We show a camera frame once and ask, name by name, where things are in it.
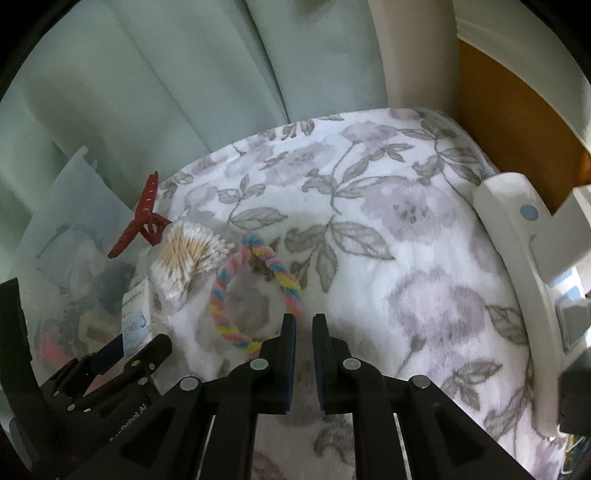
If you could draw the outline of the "floral white blanket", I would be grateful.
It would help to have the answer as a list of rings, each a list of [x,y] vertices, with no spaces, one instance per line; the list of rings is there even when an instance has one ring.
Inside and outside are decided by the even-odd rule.
[[[211,216],[255,232],[353,355],[424,374],[537,479],[562,439],[532,424],[534,373],[505,265],[473,208],[493,167],[449,117],[381,109],[250,136],[162,182],[168,219]]]

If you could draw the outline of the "cotton swab bundle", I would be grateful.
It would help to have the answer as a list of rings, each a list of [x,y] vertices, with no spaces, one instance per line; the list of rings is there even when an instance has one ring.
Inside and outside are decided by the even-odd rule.
[[[162,299],[181,304],[193,280],[221,265],[235,246],[235,240],[204,224],[173,222],[151,255],[150,280]]]

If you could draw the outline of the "green curtain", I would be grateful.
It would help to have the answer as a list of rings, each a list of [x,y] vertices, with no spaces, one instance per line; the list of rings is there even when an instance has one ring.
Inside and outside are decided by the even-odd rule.
[[[363,1],[82,1],[1,101],[1,268],[48,189],[87,147],[125,203],[229,143],[385,106]]]

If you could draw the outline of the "small blue white box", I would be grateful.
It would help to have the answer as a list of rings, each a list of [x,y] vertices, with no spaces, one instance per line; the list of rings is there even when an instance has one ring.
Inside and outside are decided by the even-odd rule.
[[[121,334],[125,358],[136,355],[152,338],[152,289],[147,278],[122,297]]]

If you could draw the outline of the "orange wooden bed frame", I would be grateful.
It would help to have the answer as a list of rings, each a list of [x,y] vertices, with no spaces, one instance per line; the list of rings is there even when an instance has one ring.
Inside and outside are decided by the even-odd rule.
[[[590,152],[559,114],[518,76],[459,43],[459,119],[503,172],[524,174],[551,212],[590,182]]]

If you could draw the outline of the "red hair claw clip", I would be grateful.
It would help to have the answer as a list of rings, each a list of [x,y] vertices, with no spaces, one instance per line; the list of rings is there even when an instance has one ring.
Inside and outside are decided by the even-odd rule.
[[[162,215],[153,211],[158,191],[159,175],[157,171],[149,174],[137,203],[133,219],[108,252],[107,257],[118,257],[135,239],[141,235],[151,246],[159,244],[164,229],[171,223]]]

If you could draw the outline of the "black power adapter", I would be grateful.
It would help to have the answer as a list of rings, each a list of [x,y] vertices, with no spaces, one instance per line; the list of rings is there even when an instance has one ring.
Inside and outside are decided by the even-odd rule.
[[[591,435],[591,356],[585,350],[560,376],[559,427],[563,433]]]

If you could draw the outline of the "clear plastic storage bin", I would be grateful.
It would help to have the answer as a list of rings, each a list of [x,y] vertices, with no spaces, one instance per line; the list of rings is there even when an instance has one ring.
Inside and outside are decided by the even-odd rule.
[[[32,368],[39,382],[121,332],[123,295],[145,243],[107,254],[133,212],[105,184],[81,147],[57,176],[17,249]]]

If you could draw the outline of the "white power strip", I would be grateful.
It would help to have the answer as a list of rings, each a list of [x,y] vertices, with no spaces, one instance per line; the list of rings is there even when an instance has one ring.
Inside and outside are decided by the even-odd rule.
[[[566,431],[560,426],[559,379],[590,346],[586,332],[570,349],[564,347],[556,306],[583,297],[575,267],[546,283],[539,276],[530,244],[551,219],[527,177],[501,173],[484,180],[473,206],[511,278],[526,326],[534,366],[534,425],[544,437]]]

